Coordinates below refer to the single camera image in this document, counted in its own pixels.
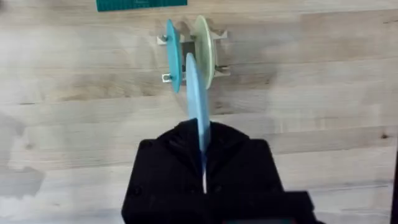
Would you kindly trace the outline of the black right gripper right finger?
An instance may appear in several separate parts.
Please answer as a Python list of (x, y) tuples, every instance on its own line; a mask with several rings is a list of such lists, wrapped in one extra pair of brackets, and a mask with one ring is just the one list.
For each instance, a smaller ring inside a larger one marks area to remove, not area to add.
[(309, 215), (306, 191), (287, 192), (268, 142), (211, 124), (206, 152), (208, 199), (219, 215)]

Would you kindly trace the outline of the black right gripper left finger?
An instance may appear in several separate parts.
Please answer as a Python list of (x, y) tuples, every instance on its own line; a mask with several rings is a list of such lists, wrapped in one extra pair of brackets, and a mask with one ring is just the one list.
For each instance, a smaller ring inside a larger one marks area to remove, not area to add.
[(125, 223), (205, 223), (197, 121), (140, 142), (121, 215)]

